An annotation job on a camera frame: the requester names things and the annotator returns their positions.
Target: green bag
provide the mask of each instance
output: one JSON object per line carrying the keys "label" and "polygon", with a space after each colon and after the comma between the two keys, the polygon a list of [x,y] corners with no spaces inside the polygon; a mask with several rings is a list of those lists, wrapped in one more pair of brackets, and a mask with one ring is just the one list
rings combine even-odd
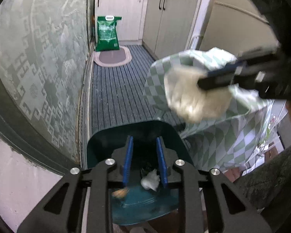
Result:
{"label": "green bag", "polygon": [[119,50],[119,41],[116,34],[117,20],[122,17],[99,16],[97,19],[98,42],[96,51]]}

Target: floor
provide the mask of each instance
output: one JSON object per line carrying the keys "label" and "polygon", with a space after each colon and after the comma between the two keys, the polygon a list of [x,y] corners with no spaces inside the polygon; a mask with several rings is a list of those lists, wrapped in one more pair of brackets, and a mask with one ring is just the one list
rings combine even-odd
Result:
{"label": "floor", "polygon": [[[113,126],[152,120],[155,109],[142,96],[146,76],[155,61],[143,46],[127,46],[132,60],[119,67],[94,64],[92,76],[92,134]],[[167,113],[163,120],[178,130],[183,120]]]}

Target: white cabinet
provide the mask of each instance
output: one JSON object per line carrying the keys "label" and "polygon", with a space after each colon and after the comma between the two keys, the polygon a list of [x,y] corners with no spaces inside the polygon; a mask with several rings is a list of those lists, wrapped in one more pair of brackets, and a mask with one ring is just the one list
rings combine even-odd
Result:
{"label": "white cabinet", "polygon": [[155,58],[184,51],[201,0],[148,0],[143,43]]}
{"label": "white cabinet", "polygon": [[121,16],[116,27],[119,41],[139,41],[143,36],[146,4],[147,0],[95,0],[95,19]]}
{"label": "white cabinet", "polygon": [[159,24],[162,17],[162,11],[159,9],[159,6],[162,5],[163,0],[148,0],[146,21],[142,40],[147,45],[147,47],[153,51],[155,50]]}
{"label": "white cabinet", "polygon": [[185,50],[199,0],[164,0],[155,55],[163,58]]}

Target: baseboard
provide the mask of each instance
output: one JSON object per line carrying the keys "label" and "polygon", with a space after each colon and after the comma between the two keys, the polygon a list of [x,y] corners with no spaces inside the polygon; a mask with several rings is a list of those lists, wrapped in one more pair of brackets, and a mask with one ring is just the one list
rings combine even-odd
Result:
{"label": "baseboard", "polygon": [[154,52],[142,41],[143,47],[148,51],[148,53],[152,56],[153,59],[159,60],[159,58],[154,54]]}
{"label": "baseboard", "polygon": [[83,79],[83,87],[81,90],[80,112],[78,117],[78,145],[80,152],[80,165],[83,169],[87,169],[87,142],[91,138],[91,112],[90,112],[90,100],[91,100],[91,81],[92,72],[94,66],[94,54],[95,54],[95,43],[91,42],[90,56],[86,63],[86,69]]}
{"label": "baseboard", "polygon": [[138,45],[141,46],[142,45],[142,40],[131,40],[131,41],[119,41],[120,46],[129,46],[129,45]]}

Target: green and white checkered cloth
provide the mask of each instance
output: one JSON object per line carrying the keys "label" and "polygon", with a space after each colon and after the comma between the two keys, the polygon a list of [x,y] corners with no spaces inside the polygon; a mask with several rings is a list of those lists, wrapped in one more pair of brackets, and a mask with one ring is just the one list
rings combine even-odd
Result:
{"label": "green and white checkered cloth", "polygon": [[[208,52],[187,50],[154,62],[148,72],[144,96],[159,110],[169,111],[165,97],[164,75],[174,65],[189,65],[216,70],[235,60],[232,54],[217,48]],[[231,86],[233,98],[226,113],[215,120],[186,123],[181,132],[191,147],[189,153],[197,169],[213,167],[225,170],[244,165],[266,133],[272,100],[262,100],[257,92]]]}

